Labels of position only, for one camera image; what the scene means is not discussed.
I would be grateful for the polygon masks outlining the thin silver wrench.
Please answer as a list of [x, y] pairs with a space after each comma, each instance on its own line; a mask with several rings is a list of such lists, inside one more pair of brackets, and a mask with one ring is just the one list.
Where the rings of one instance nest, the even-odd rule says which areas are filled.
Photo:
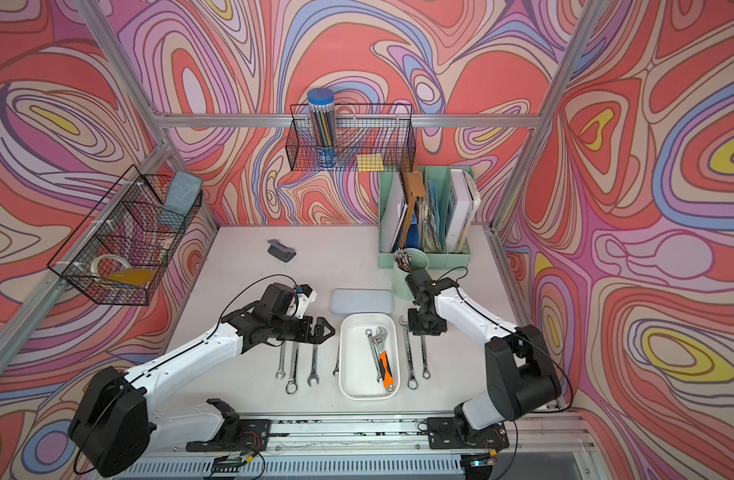
[[340, 351], [341, 351], [341, 346], [340, 346], [340, 343], [338, 343], [337, 344], [337, 349], [336, 349], [336, 354], [335, 354], [335, 364], [334, 364], [334, 368], [332, 370], [332, 375], [335, 376], [335, 377], [337, 377], [339, 375], [339, 372], [340, 372]]

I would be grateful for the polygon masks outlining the silver end wrench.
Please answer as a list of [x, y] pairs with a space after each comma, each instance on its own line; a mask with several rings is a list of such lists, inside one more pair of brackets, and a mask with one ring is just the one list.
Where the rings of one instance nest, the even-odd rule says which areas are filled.
[[317, 386], [320, 383], [318, 374], [318, 345], [312, 345], [310, 373], [307, 377], [309, 387]]

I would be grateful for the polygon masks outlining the white plastic storage box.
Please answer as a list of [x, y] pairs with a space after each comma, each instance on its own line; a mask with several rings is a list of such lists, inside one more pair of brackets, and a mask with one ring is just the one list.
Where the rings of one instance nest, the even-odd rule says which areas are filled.
[[[377, 373], [365, 334], [367, 329], [375, 333], [378, 326], [388, 331], [385, 349], [396, 382], [395, 391], [391, 394], [388, 394], [376, 380]], [[341, 324], [339, 343], [341, 351], [338, 382], [346, 398], [354, 401], [378, 401], [389, 399], [398, 392], [401, 374], [397, 330], [394, 321], [388, 315], [361, 313], [348, 316]]]

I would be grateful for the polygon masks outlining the small silver wrench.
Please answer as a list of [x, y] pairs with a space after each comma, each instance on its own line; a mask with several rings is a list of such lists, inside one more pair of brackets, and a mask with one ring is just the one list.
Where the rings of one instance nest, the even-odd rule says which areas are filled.
[[286, 343], [281, 342], [279, 345], [278, 367], [275, 372], [275, 378], [277, 380], [283, 380], [286, 377], [285, 360], [286, 360]]

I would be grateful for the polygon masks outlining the short silver wrench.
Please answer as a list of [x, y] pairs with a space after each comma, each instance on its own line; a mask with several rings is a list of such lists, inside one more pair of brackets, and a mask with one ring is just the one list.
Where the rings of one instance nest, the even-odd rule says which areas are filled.
[[426, 380], [431, 378], [431, 373], [429, 370], [428, 365], [428, 350], [427, 350], [427, 340], [425, 335], [420, 336], [420, 345], [421, 345], [421, 358], [422, 358], [422, 377]]

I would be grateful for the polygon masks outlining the long silver combination wrench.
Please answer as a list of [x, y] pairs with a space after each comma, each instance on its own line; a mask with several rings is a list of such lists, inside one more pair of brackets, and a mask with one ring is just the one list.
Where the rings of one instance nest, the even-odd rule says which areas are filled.
[[293, 395], [298, 391], [297, 370], [298, 370], [299, 344], [293, 343], [291, 346], [290, 374], [285, 387], [288, 395]]

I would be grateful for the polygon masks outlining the orange handled adjustable wrench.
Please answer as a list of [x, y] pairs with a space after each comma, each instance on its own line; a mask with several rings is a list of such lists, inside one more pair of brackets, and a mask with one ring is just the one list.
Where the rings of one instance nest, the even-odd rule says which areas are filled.
[[391, 371], [388, 353], [385, 349], [387, 333], [388, 331], [384, 327], [378, 326], [376, 332], [372, 332], [372, 340], [380, 360], [380, 370], [383, 377], [381, 385], [388, 394], [391, 394], [395, 391], [396, 382]]

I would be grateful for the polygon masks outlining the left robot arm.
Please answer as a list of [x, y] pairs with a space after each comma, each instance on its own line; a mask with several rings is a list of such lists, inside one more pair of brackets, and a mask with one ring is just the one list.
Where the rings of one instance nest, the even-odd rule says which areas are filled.
[[215, 327], [175, 350], [126, 371], [99, 371], [69, 424], [69, 438], [104, 478], [123, 473], [151, 451], [180, 444], [263, 449], [259, 434], [245, 432], [239, 414], [219, 398], [181, 411], [165, 412], [159, 406], [199, 376], [258, 345], [329, 340], [334, 327], [306, 312], [315, 299], [307, 284], [273, 283], [260, 299], [223, 314]]

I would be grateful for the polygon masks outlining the white rectangular lid box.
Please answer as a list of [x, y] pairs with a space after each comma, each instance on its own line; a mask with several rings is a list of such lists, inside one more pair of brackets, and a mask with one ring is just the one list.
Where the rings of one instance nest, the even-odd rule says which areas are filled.
[[330, 298], [330, 312], [348, 316], [361, 313], [389, 315], [394, 310], [394, 295], [386, 289], [335, 289]]

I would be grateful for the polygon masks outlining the medium silver box wrench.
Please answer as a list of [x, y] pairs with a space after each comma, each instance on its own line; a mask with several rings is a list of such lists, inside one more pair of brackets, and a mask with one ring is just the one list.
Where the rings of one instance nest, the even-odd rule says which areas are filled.
[[366, 334], [366, 337], [367, 337], [367, 340], [368, 340], [370, 352], [372, 354], [373, 362], [374, 362], [376, 373], [377, 373], [376, 380], [377, 380], [378, 383], [382, 383], [382, 378], [383, 377], [382, 377], [381, 370], [380, 370], [381, 369], [380, 360], [379, 360], [378, 353], [377, 353], [377, 351], [375, 349], [375, 345], [374, 345], [373, 340], [372, 340], [372, 338], [373, 338], [372, 337], [372, 330], [371, 329], [367, 329], [365, 331], [365, 334]]

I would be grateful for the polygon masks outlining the green file organizer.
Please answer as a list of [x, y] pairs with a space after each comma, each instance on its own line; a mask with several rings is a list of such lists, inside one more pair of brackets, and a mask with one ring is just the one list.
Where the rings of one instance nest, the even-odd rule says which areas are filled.
[[469, 167], [422, 166], [379, 174], [378, 267], [392, 269], [394, 252], [416, 248], [430, 270], [469, 264], [468, 234], [481, 204]]

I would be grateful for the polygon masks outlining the grey sponge block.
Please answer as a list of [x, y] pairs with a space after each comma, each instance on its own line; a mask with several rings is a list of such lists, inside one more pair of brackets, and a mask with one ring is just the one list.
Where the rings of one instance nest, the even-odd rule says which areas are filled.
[[202, 185], [203, 181], [198, 176], [185, 171], [177, 172], [170, 181], [163, 208], [186, 216], [198, 199]]

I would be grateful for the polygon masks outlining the blue pencil tube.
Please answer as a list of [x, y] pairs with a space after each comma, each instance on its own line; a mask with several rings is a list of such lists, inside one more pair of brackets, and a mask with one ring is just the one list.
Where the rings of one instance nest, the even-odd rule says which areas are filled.
[[317, 162], [320, 168], [332, 169], [337, 161], [334, 92], [315, 88], [307, 92], [311, 126], [315, 131]]

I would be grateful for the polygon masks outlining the tape roll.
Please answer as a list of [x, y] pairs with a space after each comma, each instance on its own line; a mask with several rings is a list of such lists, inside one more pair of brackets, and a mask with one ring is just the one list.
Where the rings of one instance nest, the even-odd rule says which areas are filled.
[[90, 273], [95, 277], [105, 278], [130, 267], [131, 264], [122, 256], [107, 253], [96, 256], [91, 261]]

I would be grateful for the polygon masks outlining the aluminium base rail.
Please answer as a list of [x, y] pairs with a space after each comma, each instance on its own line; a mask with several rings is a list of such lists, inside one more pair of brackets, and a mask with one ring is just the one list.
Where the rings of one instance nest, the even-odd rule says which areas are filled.
[[589, 427], [577, 415], [538, 414], [488, 430], [466, 448], [428, 413], [275, 415], [259, 456], [190, 452], [143, 456], [123, 479], [608, 479]]

